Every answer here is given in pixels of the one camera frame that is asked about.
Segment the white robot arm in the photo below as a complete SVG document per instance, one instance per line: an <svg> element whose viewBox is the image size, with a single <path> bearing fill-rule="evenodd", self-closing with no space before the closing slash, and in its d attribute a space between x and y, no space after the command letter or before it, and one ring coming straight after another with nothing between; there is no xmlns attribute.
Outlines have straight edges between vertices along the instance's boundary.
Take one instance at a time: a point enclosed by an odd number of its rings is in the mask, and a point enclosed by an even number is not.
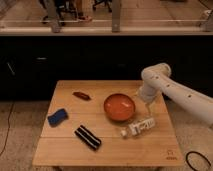
<svg viewBox="0 0 213 171"><path fill-rule="evenodd" d="M152 103L160 91L183 109L213 126L213 98L173 81L167 63L146 67L141 72L143 80L138 95L145 103Z"/></svg>

